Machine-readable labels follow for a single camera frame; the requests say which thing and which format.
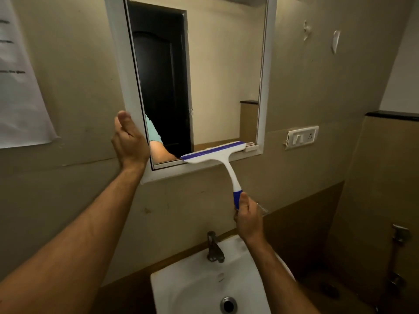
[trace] faucet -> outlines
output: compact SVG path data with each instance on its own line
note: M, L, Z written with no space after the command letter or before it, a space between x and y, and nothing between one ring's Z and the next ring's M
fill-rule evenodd
M218 261L219 263L223 263L224 253L221 251L220 247L217 245L218 240L215 235L215 232L210 231L207 233L207 241L208 241L208 255L207 255L208 260L211 262Z

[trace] mirror frame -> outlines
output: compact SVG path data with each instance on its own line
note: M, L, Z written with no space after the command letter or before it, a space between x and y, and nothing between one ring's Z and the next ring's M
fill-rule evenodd
M127 0L104 0L108 22L113 38L114 56L116 59L121 90L125 108L131 113L132 119L140 132L146 137L147 126L143 115L141 89L137 80L137 62L133 52L131 27L128 15ZM275 31L277 0L266 0L264 44L262 51L261 77L259 86L259 115L256 144L246 146L241 152L233 153L229 161L236 161L263 153L265 141L266 111L268 107L269 83L273 37ZM218 161L207 161L199 164L185 163L182 160L153 165L151 158L145 168L141 184L193 172L199 169L221 164Z

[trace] paper sheet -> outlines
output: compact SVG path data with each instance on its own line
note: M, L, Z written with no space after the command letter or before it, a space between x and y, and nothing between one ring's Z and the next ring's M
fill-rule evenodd
M0 0L0 148L55 139L10 0Z

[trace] dark wooden door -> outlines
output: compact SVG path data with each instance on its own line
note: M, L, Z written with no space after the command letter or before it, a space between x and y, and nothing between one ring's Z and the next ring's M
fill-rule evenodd
M132 1L128 11L145 113L180 157L191 152L184 16Z

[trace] hand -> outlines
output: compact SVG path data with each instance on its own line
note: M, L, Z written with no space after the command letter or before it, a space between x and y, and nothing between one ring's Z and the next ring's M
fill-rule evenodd
M249 245L265 240L263 234L263 217L258 204L246 193L240 194L239 210L234 215L239 236Z
M122 169L134 171L141 178L150 157L150 148L126 111L119 111L115 117L112 144Z

